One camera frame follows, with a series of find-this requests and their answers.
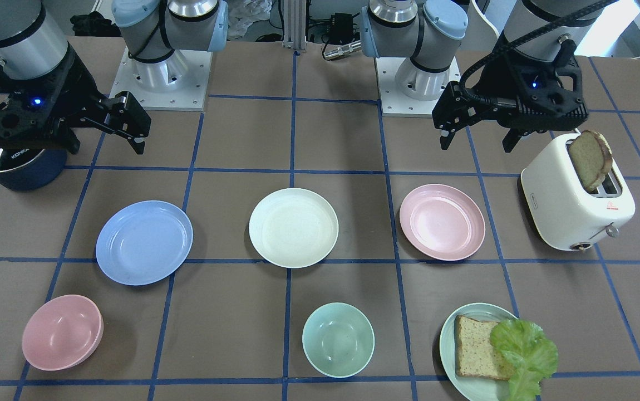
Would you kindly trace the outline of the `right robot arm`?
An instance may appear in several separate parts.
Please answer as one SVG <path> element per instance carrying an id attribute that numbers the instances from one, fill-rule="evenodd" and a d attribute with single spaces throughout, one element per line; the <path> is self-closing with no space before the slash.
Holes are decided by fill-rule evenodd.
<path id="1" fill-rule="evenodd" d="M 131 61 L 157 66 L 178 52 L 223 50 L 225 1 L 114 1 Z M 0 148 L 76 154 L 74 128 L 127 140 L 141 155 L 151 119 L 129 91 L 109 98 L 40 1 L 0 1 Z"/>

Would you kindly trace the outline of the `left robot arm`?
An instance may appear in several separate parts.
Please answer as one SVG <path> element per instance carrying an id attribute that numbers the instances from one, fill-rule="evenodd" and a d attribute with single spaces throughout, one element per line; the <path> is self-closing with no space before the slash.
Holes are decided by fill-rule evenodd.
<path id="1" fill-rule="evenodd" d="M 547 130 L 572 130 L 589 117 L 575 52 L 608 1 L 518 1 L 491 52 L 459 79 L 440 84 L 432 120 L 447 149 L 480 121 L 508 129 L 505 152 Z M 401 57 L 411 72 L 444 74 L 469 26 L 453 1 L 370 1 L 361 10 L 363 53 Z"/>

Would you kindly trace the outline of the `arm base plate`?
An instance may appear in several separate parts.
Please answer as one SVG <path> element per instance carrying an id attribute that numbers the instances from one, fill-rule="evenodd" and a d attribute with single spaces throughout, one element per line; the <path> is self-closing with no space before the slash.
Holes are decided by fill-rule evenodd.
<path id="1" fill-rule="evenodd" d="M 146 111 L 203 112 L 214 55 L 177 50 L 159 63 L 142 63 L 129 58 L 125 48 L 110 93 L 128 91 Z"/>
<path id="2" fill-rule="evenodd" d="M 438 73 L 417 68 L 409 58 L 376 58 L 375 65 L 384 116 L 429 118 L 447 84 L 460 78 L 455 58 Z"/>

